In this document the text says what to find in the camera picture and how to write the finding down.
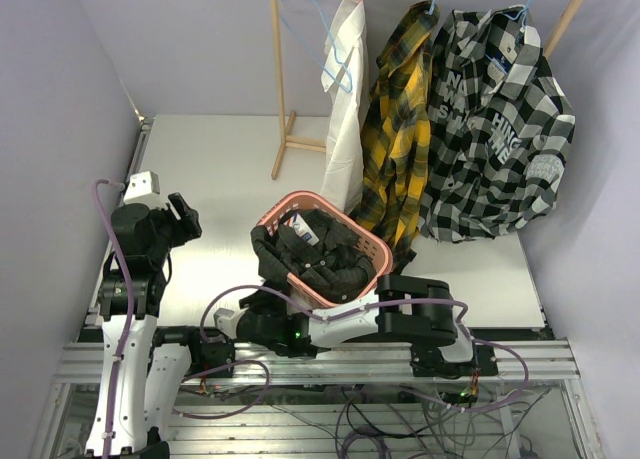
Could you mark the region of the dark pinstriped shirt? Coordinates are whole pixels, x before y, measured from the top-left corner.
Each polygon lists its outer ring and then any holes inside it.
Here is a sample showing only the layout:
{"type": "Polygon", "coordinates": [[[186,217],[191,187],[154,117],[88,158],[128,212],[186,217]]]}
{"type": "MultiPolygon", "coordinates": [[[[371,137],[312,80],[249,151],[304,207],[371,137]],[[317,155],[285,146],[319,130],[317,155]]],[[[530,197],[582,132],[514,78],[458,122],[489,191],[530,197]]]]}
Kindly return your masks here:
{"type": "Polygon", "coordinates": [[[264,225],[250,232],[258,257],[258,272],[267,281],[283,285],[289,274],[332,303],[357,298],[373,279],[371,259],[356,248],[359,236],[346,225],[321,210],[293,210],[284,215],[271,233],[264,225]],[[297,236],[284,222],[300,213],[320,242],[315,246],[297,236]]]}

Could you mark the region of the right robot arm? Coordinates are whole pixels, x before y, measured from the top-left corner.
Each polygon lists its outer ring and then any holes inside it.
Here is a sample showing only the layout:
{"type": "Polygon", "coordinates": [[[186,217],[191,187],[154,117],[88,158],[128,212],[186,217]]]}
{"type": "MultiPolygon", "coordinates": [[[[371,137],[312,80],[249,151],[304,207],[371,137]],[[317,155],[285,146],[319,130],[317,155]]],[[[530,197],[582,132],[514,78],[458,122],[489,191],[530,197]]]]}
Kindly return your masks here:
{"type": "Polygon", "coordinates": [[[296,306],[283,292],[260,286],[240,301],[224,328],[230,338],[289,358],[314,358],[346,343],[406,343],[416,375],[457,379],[478,367],[476,346],[462,323],[467,307],[448,283],[384,275],[365,296],[326,309],[296,306]]]}

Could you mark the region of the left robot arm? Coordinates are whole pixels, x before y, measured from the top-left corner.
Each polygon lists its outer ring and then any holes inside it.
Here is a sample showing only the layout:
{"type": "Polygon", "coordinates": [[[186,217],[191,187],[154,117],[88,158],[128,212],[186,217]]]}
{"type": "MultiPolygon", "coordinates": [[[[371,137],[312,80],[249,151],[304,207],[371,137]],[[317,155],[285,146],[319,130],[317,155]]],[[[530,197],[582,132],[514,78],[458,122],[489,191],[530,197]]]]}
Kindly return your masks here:
{"type": "Polygon", "coordinates": [[[98,290],[103,365],[87,458],[166,458],[169,418],[183,376],[203,366],[189,330],[159,332],[172,249],[200,238],[198,212],[181,194],[133,199],[102,216],[113,254],[98,290]]]}

